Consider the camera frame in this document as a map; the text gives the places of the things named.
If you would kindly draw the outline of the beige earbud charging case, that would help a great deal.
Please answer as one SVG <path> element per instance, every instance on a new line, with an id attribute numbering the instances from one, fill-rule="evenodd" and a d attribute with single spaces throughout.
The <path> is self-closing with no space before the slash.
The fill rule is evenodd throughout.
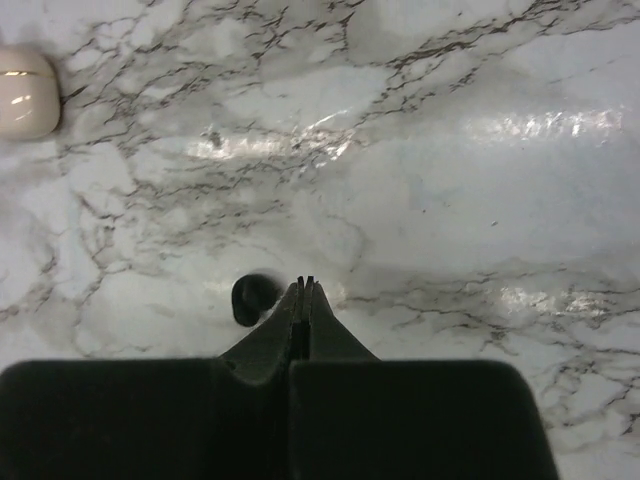
<path id="1" fill-rule="evenodd" d="M 1 138 L 33 140 L 53 132 L 61 117 L 57 75 L 44 55 L 1 47 Z"/>

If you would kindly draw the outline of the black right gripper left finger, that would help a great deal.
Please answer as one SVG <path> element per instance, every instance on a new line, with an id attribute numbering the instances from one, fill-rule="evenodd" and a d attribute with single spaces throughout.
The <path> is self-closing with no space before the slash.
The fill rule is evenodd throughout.
<path id="1" fill-rule="evenodd" d="M 217 357 L 30 360 L 1 375 L 5 479 L 280 479 L 291 284 Z"/>

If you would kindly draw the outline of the black ear hook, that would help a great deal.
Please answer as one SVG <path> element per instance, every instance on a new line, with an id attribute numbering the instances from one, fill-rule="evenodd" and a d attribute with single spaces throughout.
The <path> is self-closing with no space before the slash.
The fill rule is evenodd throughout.
<path id="1" fill-rule="evenodd" d="M 272 277 L 260 273 L 242 276 L 231 291 L 235 321 L 243 327 L 253 327 L 273 308 L 280 295 L 281 286 Z"/>

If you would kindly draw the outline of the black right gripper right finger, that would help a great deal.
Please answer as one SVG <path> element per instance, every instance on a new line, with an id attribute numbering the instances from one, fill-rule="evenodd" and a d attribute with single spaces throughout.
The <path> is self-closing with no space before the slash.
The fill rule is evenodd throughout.
<path id="1" fill-rule="evenodd" d="M 289 368 L 293 479 L 555 479 L 533 394 L 491 360 L 383 361 L 298 282 Z"/>

